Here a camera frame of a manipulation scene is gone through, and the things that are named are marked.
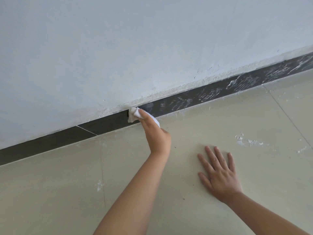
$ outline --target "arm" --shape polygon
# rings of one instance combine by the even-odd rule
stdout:
[[[94,235],[145,234],[161,176],[170,154],[171,136],[139,110],[151,154],[98,225]]]
[[[199,178],[209,192],[219,201],[229,206],[256,235],[309,235],[284,218],[247,197],[237,177],[233,157],[227,154],[229,167],[217,147],[215,154],[206,146],[212,166],[198,154],[198,158],[205,168],[208,177],[199,172]]]

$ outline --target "white residue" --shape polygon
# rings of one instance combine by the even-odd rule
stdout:
[[[101,188],[103,187],[104,183],[101,182],[101,180],[99,180],[99,182],[96,184],[97,186],[97,191],[100,191]]]
[[[302,152],[303,152],[304,150],[306,150],[306,149],[307,149],[307,146],[305,146],[304,148],[298,150],[297,153],[302,153]]]
[[[245,139],[243,136],[244,136],[243,133],[238,134],[238,135],[235,136],[235,138],[237,139],[237,143],[239,145],[241,145],[241,146],[245,146],[245,147],[247,147],[247,146],[250,146],[250,147],[251,146],[262,146],[263,147],[264,145],[269,146],[269,144],[264,144],[263,142],[258,142],[256,140]]]

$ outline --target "grout line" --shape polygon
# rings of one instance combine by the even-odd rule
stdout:
[[[101,164],[101,174],[102,174],[102,189],[103,189],[103,199],[104,199],[104,209],[106,209],[106,206],[105,206],[105,194],[104,194],[104,178],[103,178],[103,168],[102,168],[102,157],[101,157],[101,150],[102,150],[102,145],[100,144],[100,151],[99,151],[99,156],[100,156],[100,164]]]
[[[95,133],[93,133],[93,132],[90,132],[89,130],[86,130],[87,132],[89,132],[89,133],[92,133],[92,134],[94,134],[94,135],[96,135],[96,136],[98,136],[97,134],[95,134]]]
[[[273,97],[273,95],[271,94],[271,92],[266,88],[266,86],[263,86],[267,92],[272,96],[272,98],[274,99],[274,101],[277,103],[277,105],[281,108],[281,110],[285,113],[285,115],[288,117],[288,119],[290,120],[290,122],[295,126],[295,128],[298,130],[298,132],[301,134],[301,136],[304,138],[304,140],[307,142],[307,144],[310,146],[311,149],[312,146],[311,144],[308,142],[308,140],[303,136],[303,134],[300,132],[300,130],[297,128],[297,126],[294,124],[294,122],[292,122],[291,118],[288,116],[288,114],[283,110],[283,108],[280,106],[280,104],[277,102],[277,100]]]

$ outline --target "forearm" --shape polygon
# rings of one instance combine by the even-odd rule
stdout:
[[[256,235],[309,235],[243,193],[235,194],[226,204]]]
[[[151,154],[94,234],[145,234],[168,154]]]

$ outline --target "white rag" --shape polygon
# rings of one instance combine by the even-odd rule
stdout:
[[[154,118],[152,115],[150,115],[150,117],[154,120],[154,122],[160,126],[160,123],[157,121],[156,118]],[[129,108],[129,111],[128,111],[128,122],[129,123],[132,123],[134,122],[135,120],[137,120],[138,118],[141,118],[143,119],[143,117],[140,115],[139,113],[139,108],[138,107],[131,107]]]

